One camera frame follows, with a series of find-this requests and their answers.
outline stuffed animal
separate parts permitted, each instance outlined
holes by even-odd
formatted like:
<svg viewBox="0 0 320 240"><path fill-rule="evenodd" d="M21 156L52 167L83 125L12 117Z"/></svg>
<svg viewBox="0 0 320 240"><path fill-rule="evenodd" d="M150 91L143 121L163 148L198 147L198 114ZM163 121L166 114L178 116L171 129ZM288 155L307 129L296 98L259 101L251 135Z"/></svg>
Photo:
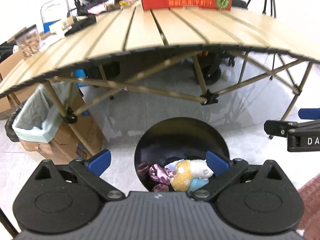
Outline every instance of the stuffed animal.
<svg viewBox="0 0 320 240"><path fill-rule="evenodd" d="M205 160L184 160L176 164L176 174L171 178L175 191L188 191L193 178L208 179L213 171Z"/></svg>

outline black round bucket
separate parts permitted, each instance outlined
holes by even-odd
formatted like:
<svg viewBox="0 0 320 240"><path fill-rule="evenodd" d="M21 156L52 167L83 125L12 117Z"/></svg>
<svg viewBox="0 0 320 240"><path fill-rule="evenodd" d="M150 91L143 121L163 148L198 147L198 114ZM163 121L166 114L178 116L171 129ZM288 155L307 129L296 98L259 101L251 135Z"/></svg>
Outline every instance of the black round bucket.
<svg viewBox="0 0 320 240"><path fill-rule="evenodd" d="M181 159L204 160L208 150L230 157L225 140L212 126L187 117L167 119L141 137L134 153L134 166L141 183L151 191L158 182L151 180L150 166L158 163L164 167Z"/></svg>

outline wooden slat tabletop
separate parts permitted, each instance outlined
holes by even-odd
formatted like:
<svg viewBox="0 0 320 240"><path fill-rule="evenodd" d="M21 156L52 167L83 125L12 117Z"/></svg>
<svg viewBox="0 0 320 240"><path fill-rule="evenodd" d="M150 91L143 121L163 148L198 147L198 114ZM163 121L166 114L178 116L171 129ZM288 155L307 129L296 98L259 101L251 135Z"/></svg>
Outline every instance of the wooden slat tabletop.
<svg viewBox="0 0 320 240"><path fill-rule="evenodd" d="M143 11L134 6L97 16L97 23L70 35L46 51L21 60L0 83L0 98L70 68L88 67L101 57L132 51L190 45L247 51L279 51L320 63L320 48L280 21L241 8L218 11L175 8Z"/></svg>

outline metal screw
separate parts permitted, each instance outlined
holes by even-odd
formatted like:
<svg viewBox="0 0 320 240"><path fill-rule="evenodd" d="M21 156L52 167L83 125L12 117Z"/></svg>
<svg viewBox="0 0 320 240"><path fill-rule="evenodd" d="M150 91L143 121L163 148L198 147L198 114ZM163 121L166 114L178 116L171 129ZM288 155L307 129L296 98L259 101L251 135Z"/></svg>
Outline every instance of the metal screw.
<svg viewBox="0 0 320 240"><path fill-rule="evenodd" d="M210 196L210 192L206 189L199 189L195 192L195 196L198 198L206 198Z"/></svg>
<svg viewBox="0 0 320 240"><path fill-rule="evenodd" d="M121 198L122 197L122 193L119 190L111 190L111 191L108 192L107 197L108 198L113 198L113 199Z"/></svg>

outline gray ribbed panel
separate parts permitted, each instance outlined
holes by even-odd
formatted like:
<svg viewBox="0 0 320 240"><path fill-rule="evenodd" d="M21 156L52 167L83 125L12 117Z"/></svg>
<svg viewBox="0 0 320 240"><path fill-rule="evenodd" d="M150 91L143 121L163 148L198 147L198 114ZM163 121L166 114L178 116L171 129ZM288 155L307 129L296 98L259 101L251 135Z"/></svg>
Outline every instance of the gray ribbed panel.
<svg viewBox="0 0 320 240"><path fill-rule="evenodd" d="M225 224L211 205L190 200L183 192L131 192L105 205L89 225L59 236L22 232L17 240L303 240L295 232L253 236Z"/></svg>

